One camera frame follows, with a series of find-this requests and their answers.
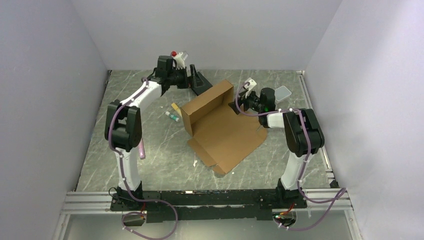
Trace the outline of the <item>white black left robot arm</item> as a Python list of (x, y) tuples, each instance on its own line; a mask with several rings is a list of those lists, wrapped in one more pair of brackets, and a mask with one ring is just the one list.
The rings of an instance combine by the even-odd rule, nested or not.
[(142, 112), (171, 86), (190, 89), (197, 96), (212, 84), (196, 70), (186, 65), (185, 51), (160, 55), (153, 72), (141, 79), (141, 87), (124, 100), (116, 99), (107, 106), (104, 137), (114, 152), (119, 170), (117, 195), (131, 210), (144, 203), (142, 180), (137, 170), (138, 160), (146, 157), (143, 144)]

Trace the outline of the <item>brown cardboard box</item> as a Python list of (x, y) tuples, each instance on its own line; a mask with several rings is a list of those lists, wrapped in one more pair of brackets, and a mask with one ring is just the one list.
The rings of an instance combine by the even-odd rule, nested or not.
[(234, 86), (226, 79), (181, 107), (188, 145), (220, 175), (229, 173), (267, 138), (258, 119), (236, 114), (228, 105)]

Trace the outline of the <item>green white glue stick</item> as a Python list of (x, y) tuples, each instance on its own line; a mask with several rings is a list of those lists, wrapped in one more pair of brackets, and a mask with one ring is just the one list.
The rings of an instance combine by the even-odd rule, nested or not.
[(165, 112), (165, 115), (168, 116), (170, 119), (174, 120), (175, 122), (179, 122), (180, 121), (180, 118), (177, 115), (172, 114), (169, 111), (166, 111)]

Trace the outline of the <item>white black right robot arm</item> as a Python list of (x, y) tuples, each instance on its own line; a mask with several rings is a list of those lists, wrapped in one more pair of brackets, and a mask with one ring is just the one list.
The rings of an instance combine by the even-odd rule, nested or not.
[(246, 83), (237, 89), (234, 101), (228, 104), (237, 114), (257, 117), (266, 129), (283, 129), (290, 151), (289, 159), (280, 178), (283, 189), (275, 194), (276, 203), (287, 208), (295, 201), (292, 191), (300, 190), (310, 158), (324, 146), (325, 137), (317, 116), (311, 108), (277, 109), (275, 90), (265, 87), (256, 95)]

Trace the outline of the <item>pink pen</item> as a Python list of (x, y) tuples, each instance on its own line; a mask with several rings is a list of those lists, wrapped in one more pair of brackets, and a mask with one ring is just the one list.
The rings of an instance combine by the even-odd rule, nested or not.
[(144, 142), (143, 139), (140, 140), (139, 144), (138, 144), (138, 153), (139, 153), (139, 158), (141, 160), (146, 158), (146, 153), (145, 153), (145, 147), (144, 147)]

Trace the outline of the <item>yellow marker pen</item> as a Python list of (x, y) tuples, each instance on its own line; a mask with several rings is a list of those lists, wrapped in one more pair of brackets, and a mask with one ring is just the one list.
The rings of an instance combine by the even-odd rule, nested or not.
[(181, 110), (180, 110), (180, 108), (179, 108), (179, 106), (176, 104), (176, 103), (172, 103), (171, 104), (171, 107), (179, 114), (179, 115), (181, 115)]

